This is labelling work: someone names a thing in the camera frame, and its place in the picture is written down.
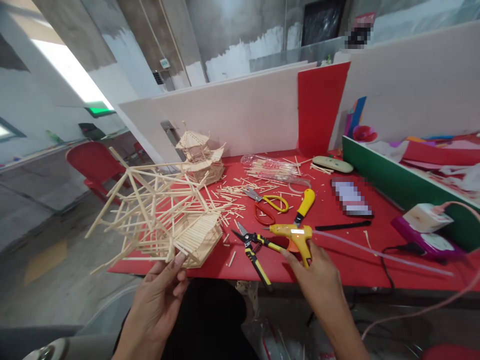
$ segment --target purple device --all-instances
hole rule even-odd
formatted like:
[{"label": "purple device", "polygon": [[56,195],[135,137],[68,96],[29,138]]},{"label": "purple device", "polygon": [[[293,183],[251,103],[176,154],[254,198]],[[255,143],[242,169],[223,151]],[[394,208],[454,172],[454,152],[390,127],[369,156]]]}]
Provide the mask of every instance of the purple device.
[{"label": "purple device", "polygon": [[415,242],[425,253],[422,255],[429,260],[452,260],[465,256],[465,252],[454,243],[434,232],[416,231],[403,216],[394,218],[390,224],[407,242]]}]

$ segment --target phone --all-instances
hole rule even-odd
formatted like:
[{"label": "phone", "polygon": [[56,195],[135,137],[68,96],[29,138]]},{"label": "phone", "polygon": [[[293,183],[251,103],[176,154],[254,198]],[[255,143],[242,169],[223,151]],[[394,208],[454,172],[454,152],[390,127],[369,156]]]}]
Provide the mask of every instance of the phone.
[{"label": "phone", "polygon": [[372,208],[360,194],[359,189],[353,181],[349,181],[343,177],[333,178],[331,180],[331,187],[335,191],[335,195],[340,201],[341,208],[345,215],[373,218],[374,212]]}]

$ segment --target green light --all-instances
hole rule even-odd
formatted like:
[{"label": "green light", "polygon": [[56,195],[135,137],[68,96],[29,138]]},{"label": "green light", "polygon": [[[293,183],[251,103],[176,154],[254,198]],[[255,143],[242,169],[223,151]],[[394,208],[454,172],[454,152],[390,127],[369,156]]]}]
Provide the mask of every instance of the green light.
[{"label": "green light", "polygon": [[98,108],[98,107],[89,107],[90,111],[97,115],[97,114],[104,114],[104,113],[114,113],[114,110],[106,109],[106,108]]}]

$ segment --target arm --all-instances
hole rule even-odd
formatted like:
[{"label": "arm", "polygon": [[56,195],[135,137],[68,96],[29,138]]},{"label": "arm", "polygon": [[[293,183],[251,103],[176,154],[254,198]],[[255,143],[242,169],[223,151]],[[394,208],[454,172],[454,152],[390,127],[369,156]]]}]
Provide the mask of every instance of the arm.
[{"label": "arm", "polygon": [[187,290],[186,257],[156,263],[138,286],[112,360],[160,359]]},{"label": "arm", "polygon": [[338,269],[324,249],[312,241],[309,244],[312,263],[308,269],[290,252],[283,250],[281,253],[290,264],[338,360],[369,359],[345,299]]}]

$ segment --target wall switch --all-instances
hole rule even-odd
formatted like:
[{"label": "wall switch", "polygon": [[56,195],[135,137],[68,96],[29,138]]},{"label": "wall switch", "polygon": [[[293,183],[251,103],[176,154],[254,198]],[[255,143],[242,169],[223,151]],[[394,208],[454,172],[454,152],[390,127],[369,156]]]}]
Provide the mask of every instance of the wall switch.
[{"label": "wall switch", "polygon": [[160,60],[160,65],[164,69],[168,69],[170,67],[170,63],[166,58]]}]

